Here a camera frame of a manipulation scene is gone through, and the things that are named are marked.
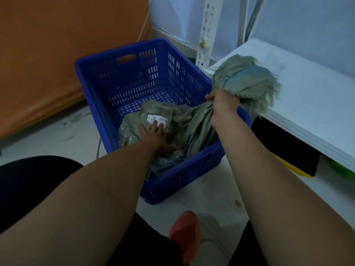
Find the right arm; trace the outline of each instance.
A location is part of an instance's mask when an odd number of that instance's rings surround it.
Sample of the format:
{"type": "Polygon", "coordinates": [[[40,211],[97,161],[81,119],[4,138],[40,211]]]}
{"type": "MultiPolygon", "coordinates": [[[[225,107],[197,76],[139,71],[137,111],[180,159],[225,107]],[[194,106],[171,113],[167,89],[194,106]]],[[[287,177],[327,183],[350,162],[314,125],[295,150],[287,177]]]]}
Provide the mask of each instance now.
{"type": "Polygon", "coordinates": [[[224,90],[211,120],[232,168],[261,250],[270,266],[354,265],[355,232],[278,161],[237,115],[224,90]]]}

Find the label sticker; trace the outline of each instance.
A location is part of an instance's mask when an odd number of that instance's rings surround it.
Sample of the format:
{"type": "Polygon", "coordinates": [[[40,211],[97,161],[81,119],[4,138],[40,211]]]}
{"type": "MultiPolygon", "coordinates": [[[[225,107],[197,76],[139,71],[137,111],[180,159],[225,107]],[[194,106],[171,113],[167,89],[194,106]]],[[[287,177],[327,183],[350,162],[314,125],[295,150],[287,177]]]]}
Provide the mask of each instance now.
{"type": "Polygon", "coordinates": [[[160,123],[162,123],[164,125],[164,131],[166,132],[166,122],[168,121],[167,118],[164,118],[162,116],[158,116],[158,115],[148,115],[147,117],[147,121],[150,123],[150,124],[153,124],[153,121],[156,120],[158,123],[157,123],[157,126],[159,127],[160,123]]]}

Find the left hand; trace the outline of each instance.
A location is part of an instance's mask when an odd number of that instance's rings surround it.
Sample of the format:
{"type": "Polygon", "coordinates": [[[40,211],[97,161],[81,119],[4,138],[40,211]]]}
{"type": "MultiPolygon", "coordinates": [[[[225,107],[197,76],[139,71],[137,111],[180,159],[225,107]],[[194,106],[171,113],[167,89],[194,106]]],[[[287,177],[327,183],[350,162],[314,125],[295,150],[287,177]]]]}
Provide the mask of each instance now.
{"type": "Polygon", "coordinates": [[[153,144],[157,149],[157,154],[164,155],[172,153],[176,150],[174,146],[168,145],[166,142],[168,134],[164,132],[164,125],[160,123],[157,127],[157,121],[154,120],[150,132],[147,132],[142,124],[138,125],[139,131],[141,132],[142,138],[141,141],[149,142],[153,144]]]}

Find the orange board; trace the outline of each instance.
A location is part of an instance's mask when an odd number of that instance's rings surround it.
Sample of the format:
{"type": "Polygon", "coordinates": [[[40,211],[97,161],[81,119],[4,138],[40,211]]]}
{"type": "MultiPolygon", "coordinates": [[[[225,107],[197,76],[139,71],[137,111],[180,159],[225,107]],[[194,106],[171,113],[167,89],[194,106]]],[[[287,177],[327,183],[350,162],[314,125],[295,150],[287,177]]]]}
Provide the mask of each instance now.
{"type": "MultiPolygon", "coordinates": [[[[148,0],[0,0],[0,138],[83,99],[74,62],[135,43],[148,0]]],[[[150,19],[141,40],[152,38],[150,19]]]]}

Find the crate handle hole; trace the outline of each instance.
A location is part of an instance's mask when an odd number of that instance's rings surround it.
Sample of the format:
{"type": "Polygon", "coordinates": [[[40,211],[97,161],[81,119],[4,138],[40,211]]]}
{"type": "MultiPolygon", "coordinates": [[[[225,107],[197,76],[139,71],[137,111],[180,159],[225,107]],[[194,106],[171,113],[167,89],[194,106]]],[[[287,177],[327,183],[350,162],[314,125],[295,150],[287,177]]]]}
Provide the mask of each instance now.
{"type": "Polygon", "coordinates": [[[136,58],[137,58],[137,56],[135,54],[128,54],[128,55],[117,58],[116,63],[117,64],[124,64],[127,62],[134,61],[136,58]]]}

